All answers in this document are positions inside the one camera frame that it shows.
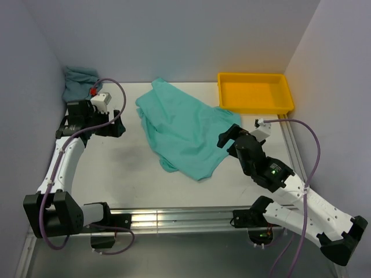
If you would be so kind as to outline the teal green t-shirt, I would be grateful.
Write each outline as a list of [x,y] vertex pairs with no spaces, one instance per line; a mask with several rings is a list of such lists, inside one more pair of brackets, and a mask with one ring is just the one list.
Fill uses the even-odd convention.
[[211,177],[232,144],[217,147],[219,134],[233,124],[240,125],[240,115],[211,107],[161,78],[151,86],[135,104],[160,165],[169,173],[179,171],[196,181]]

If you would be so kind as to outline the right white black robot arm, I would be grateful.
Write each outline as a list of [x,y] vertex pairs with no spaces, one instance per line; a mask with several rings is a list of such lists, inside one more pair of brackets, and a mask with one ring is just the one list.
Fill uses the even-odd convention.
[[260,196],[249,209],[233,211],[231,225],[252,228],[272,224],[298,235],[305,232],[305,238],[318,246],[327,259],[346,266],[368,225],[367,220],[342,212],[305,186],[284,162],[267,156],[262,146],[270,134],[271,126],[266,123],[256,124],[252,132],[233,124],[219,135],[217,146],[223,148],[232,140],[227,152],[239,160],[243,173],[298,210]]

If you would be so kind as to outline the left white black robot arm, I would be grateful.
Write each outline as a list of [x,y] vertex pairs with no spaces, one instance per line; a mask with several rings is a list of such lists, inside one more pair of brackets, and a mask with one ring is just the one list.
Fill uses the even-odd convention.
[[34,235],[43,239],[52,250],[57,246],[53,237],[69,240],[84,228],[107,231],[112,227],[113,217],[106,202],[80,206],[71,196],[74,175],[87,143],[92,135],[118,138],[125,132],[121,121],[123,110],[114,110],[113,119],[89,100],[72,101],[67,104],[67,115],[56,131],[56,142],[46,177],[33,195],[26,195],[23,208]]

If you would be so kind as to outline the yellow plastic tray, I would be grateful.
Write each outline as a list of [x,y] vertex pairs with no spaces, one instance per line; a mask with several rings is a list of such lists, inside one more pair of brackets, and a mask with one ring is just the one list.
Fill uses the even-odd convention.
[[283,74],[220,72],[219,106],[240,114],[284,115],[294,102]]

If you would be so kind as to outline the crumpled grey-blue t-shirt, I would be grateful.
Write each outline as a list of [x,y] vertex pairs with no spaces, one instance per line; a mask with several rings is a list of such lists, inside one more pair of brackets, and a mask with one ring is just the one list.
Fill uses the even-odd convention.
[[84,67],[64,68],[65,89],[62,99],[65,103],[75,100],[90,100],[90,89],[99,80],[96,69]]

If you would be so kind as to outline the aluminium right side rail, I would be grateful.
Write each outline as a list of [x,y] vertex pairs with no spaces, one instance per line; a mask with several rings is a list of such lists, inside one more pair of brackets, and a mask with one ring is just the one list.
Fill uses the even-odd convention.
[[305,182],[307,175],[301,160],[300,152],[294,138],[292,124],[288,121],[279,122],[283,137],[285,140],[286,149],[288,151],[291,168]]

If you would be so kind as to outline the aluminium front rail frame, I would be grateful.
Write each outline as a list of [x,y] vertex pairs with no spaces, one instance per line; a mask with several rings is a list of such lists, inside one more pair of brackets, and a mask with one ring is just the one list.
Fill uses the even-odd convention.
[[32,232],[17,277],[285,277],[298,244],[290,232],[274,229],[274,241],[254,247],[256,229],[230,225],[230,208],[130,210],[132,234],[119,233],[122,254],[99,255],[91,234],[51,250]]

